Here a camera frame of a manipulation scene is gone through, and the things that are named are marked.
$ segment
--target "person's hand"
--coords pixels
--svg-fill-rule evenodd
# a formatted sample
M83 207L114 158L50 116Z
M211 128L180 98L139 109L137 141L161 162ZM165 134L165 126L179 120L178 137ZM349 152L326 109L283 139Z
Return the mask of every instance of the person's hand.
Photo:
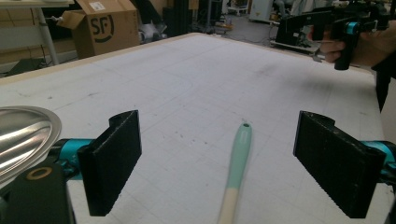
M341 55L346 43L330 40L330 31L325 31L320 51L328 63L334 63ZM351 63L374 66L396 50L396 21L389 22L389 28L375 33L361 33L357 47L353 51Z

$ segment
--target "sf logo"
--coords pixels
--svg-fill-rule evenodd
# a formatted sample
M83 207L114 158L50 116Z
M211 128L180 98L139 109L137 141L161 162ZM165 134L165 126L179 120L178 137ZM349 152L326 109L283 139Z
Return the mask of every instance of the sf logo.
M114 35L114 22L111 15L92 18L91 27L95 43L107 42Z

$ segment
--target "ridged black pad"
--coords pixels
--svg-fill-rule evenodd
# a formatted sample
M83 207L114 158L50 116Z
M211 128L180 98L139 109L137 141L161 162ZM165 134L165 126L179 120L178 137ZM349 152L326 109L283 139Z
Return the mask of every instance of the ridged black pad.
M91 216L108 214L142 154L138 112L112 117L110 127L78 150Z
M347 216L365 218L385 154L334 123L301 111L293 154Z

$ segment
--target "white table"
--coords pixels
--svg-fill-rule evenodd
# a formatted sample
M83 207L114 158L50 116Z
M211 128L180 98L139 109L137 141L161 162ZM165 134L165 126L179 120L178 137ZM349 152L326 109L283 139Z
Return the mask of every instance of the white table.
M74 0L42 1L42 0L1 0L0 8L34 8L39 25L26 27L0 28L0 49L14 49L45 44L49 49L52 63L59 64L55 47L52 43L50 30L42 11L42 7L68 7Z
M378 184L367 218L349 219L292 155L300 110L383 139L374 77L362 71L183 35L1 78L0 96L52 110L61 138L96 138L111 116L139 110L143 155L112 212L90 217L82 182L68 182L78 223L216 223L243 121L253 137L236 223L383 223L393 202Z

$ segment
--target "stainless steel bowl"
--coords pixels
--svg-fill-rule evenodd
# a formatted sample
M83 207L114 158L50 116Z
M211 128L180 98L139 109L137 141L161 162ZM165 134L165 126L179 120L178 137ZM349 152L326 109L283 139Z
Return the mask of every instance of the stainless steel bowl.
M0 184L43 159L60 132L60 119L47 109L0 107Z

